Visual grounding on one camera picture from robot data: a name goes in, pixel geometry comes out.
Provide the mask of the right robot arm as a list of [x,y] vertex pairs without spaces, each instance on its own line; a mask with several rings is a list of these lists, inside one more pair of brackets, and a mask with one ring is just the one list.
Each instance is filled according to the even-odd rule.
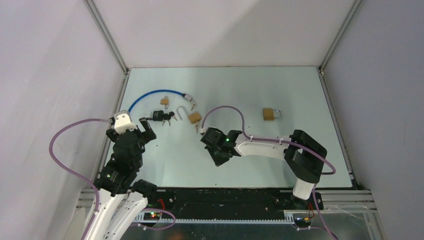
[[321,179],[328,153],[324,146],[299,129],[287,138],[261,138],[241,130],[225,134],[209,127],[202,133],[200,141],[217,167],[232,157],[261,156],[285,161],[296,177],[290,201],[297,209],[304,209],[310,204],[313,188]]

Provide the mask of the silver key pair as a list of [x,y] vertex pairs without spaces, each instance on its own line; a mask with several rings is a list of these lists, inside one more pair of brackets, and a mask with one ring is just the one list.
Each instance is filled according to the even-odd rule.
[[196,122],[194,126],[195,126],[195,130],[196,130],[196,134],[198,134],[199,133],[199,128],[200,128],[200,123],[199,122]]

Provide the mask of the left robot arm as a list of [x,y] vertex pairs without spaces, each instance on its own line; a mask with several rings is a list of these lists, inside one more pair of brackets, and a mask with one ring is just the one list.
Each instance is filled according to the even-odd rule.
[[157,138],[147,118],[139,119],[144,131],[127,112],[113,117],[106,135],[114,143],[113,153],[94,182],[98,194],[92,207],[84,240],[119,240],[136,216],[158,202],[157,186],[149,181],[135,180],[143,165],[145,146]]

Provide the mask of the large brass padlock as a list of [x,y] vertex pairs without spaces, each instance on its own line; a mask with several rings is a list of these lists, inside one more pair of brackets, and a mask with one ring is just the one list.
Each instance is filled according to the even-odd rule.
[[284,117],[281,110],[275,108],[262,108],[262,118],[264,121],[280,120]]

